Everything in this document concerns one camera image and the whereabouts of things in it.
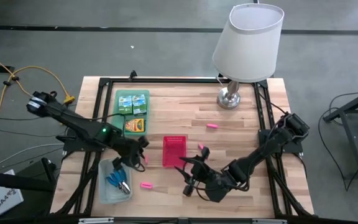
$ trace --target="small green box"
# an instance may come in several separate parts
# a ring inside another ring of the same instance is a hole
[[[146,98],[143,94],[141,95],[134,95],[132,97],[132,104],[134,107],[134,115],[143,115],[147,113],[147,102]]]
[[[120,96],[118,112],[121,114],[132,114],[132,96]]]

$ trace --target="yellow package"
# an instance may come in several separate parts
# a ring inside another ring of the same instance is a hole
[[[125,130],[130,132],[144,132],[144,119],[132,119],[126,121]]]

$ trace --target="yellow cable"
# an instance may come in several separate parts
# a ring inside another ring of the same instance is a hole
[[[70,94],[67,93],[65,86],[63,85],[62,81],[60,81],[60,79],[57,77],[57,75],[53,74],[51,71],[49,71],[49,70],[47,70],[47,69],[45,69],[45,68],[38,67],[38,66],[27,66],[27,67],[20,68],[20,69],[16,70],[13,74],[16,75],[17,73],[19,73],[19,72],[21,72],[21,71],[23,71],[23,70],[25,70],[25,69],[28,69],[28,68],[41,69],[41,70],[43,70],[43,71],[45,71],[45,72],[47,72],[47,73],[53,75],[53,77],[55,77],[56,80],[59,82],[59,84],[62,86],[63,91],[64,91],[65,94],[66,94],[66,97],[70,97]]]
[[[43,70],[43,71],[45,71],[45,72],[47,72],[47,73],[53,75],[53,76],[58,80],[58,82],[60,83],[60,85],[61,85],[62,88],[63,88],[63,91],[64,91],[65,94],[66,94],[65,103],[66,103],[66,102],[72,102],[72,101],[75,100],[75,99],[74,99],[74,96],[70,96],[70,95],[67,93],[66,88],[63,86],[63,83],[60,81],[60,79],[59,79],[55,74],[53,74],[51,71],[49,71],[49,70],[46,70],[46,69],[44,69],[44,68],[42,68],[42,67],[38,67],[38,66],[27,66],[27,67],[24,67],[24,68],[20,68],[20,69],[18,69],[17,71],[15,71],[14,73],[12,73],[12,72],[11,72],[9,69],[7,69],[7,67],[5,67],[5,65],[3,65],[1,62],[0,62],[0,66],[2,66],[9,74],[11,74],[11,75],[9,76],[9,78],[7,79],[8,82],[10,82],[13,77],[15,77],[15,74],[17,74],[18,72],[23,71],[23,70],[25,70],[25,69],[27,69],[27,68],[38,68],[38,69],[41,69],[41,70]],[[18,86],[20,87],[20,89],[21,89],[26,95],[28,95],[29,97],[32,97],[32,95],[31,95],[29,92],[27,92],[27,91],[24,90],[23,86],[21,85],[21,83],[20,83],[19,81],[16,81],[16,82],[17,82]],[[4,100],[4,95],[5,95],[6,88],[7,88],[7,86],[5,85],[4,88],[2,89],[1,98],[0,98],[0,109],[1,109],[2,102],[3,102],[3,100]]]

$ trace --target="white lampshade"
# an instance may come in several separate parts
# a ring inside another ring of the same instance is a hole
[[[283,18],[284,11],[277,6],[234,6],[212,57],[220,74],[246,83],[272,76]]]

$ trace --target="lamp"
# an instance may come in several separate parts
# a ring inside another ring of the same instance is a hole
[[[234,6],[212,56],[216,70],[232,81],[218,95],[218,105],[240,103],[239,83],[265,80],[276,69],[284,11],[268,4]]]

